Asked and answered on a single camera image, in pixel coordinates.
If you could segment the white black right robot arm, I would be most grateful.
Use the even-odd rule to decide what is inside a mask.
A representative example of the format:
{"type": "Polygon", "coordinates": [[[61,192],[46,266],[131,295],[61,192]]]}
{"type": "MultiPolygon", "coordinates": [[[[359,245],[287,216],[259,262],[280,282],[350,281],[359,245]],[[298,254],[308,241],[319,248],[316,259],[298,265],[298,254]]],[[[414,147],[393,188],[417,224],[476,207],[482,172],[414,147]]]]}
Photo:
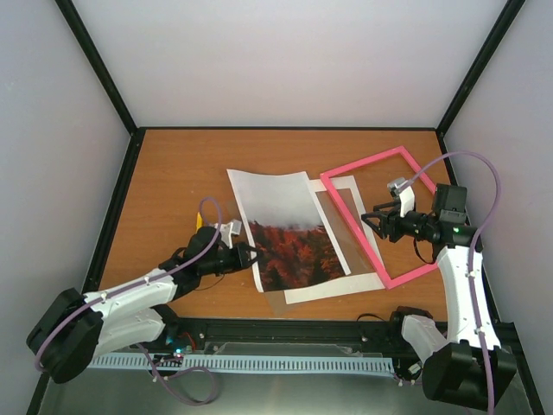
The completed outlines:
{"type": "Polygon", "coordinates": [[[432,245],[432,263],[442,275],[448,327],[442,333],[424,311],[402,308],[401,336],[422,364],[427,399],[491,413],[517,372],[503,350],[487,310],[481,252],[471,246],[477,229],[467,225],[467,189],[439,184],[430,213],[416,211],[412,187],[402,177],[387,186],[390,202],[376,205],[362,221],[397,242],[409,236],[432,245]]]}

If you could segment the clear glass pane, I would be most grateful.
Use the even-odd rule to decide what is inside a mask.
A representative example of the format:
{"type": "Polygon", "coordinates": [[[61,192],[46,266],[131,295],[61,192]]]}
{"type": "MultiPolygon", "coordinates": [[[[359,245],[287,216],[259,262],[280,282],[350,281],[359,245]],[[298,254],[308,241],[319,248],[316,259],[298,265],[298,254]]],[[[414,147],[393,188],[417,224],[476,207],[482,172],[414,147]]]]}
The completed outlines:
{"type": "Polygon", "coordinates": [[[327,216],[331,230],[338,241],[351,274],[340,278],[338,282],[325,282],[305,289],[278,290],[264,295],[275,317],[289,317],[293,310],[304,310],[309,304],[320,303],[323,300],[336,300],[340,303],[353,294],[380,290],[382,284],[373,273],[371,264],[363,256],[357,242],[353,240],[350,231],[344,224],[336,207],[327,193],[317,194],[323,212],[327,216]]]}

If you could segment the white mat board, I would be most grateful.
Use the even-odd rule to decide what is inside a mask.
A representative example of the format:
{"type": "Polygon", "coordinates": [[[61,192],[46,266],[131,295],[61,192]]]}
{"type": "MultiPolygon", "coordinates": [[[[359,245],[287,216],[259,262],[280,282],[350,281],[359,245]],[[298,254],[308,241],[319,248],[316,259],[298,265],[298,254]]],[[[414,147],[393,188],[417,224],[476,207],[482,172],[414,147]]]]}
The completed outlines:
{"type": "MultiPolygon", "coordinates": [[[[332,184],[338,190],[346,204],[346,210],[353,216],[357,225],[365,234],[366,240],[375,252],[379,252],[375,235],[371,228],[363,224],[360,216],[365,213],[365,206],[357,183],[353,176],[335,177],[332,184]]],[[[327,216],[330,228],[337,239],[351,273],[321,284],[306,288],[286,290],[284,297],[287,304],[304,303],[323,298],[338,297],[366,291],[377,291],[384,288],[377,273],[359,242],[353,236],[342,214],[334,205],[321,181],[313,180],[311,186],[319,199],[322,210],[327,216]]]]}

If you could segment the autumn forest photo print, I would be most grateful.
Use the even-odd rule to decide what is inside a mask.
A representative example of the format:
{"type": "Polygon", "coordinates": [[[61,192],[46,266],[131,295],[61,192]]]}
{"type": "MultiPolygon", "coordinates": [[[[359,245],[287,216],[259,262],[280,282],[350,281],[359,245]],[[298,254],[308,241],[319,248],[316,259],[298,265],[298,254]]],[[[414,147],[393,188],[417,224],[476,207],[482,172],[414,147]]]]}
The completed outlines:
{"type": "Polygon", "coordinates": [[[227,170],[260,292],[308,288],[351,274],[304,171],[284,175],[227,170]]]}

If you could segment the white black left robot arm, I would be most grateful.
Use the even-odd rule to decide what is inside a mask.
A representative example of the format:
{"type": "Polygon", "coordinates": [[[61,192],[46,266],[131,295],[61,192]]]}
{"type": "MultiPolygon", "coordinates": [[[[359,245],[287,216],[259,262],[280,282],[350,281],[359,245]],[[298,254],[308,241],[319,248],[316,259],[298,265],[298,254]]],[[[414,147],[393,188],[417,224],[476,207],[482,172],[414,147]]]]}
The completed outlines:
{"type": "Polygon", "coordinates": [[[226,243],[220,227],[203,226],[186,246],[139,278],[85,294],[64,290],[27,337],[35,367],[63,384],[94,359],[121,348],[142,342],[170,348],[180,327],[169,303],[196,290],[203,277],[246,270],[260,257],[246,242],[226,243]]]}

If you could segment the yellow handled screwdriver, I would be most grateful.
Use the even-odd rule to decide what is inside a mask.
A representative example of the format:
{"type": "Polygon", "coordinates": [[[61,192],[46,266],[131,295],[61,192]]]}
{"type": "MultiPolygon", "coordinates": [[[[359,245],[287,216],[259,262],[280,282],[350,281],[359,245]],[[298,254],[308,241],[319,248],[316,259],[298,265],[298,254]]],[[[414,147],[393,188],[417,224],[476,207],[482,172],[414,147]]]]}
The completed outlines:
{"type": "Polygon", "coordinates": [[[195,219],[195,231],[198,231],[201,227],[203,227],[203,218],[201,213],[198,212],[195,219]]]}

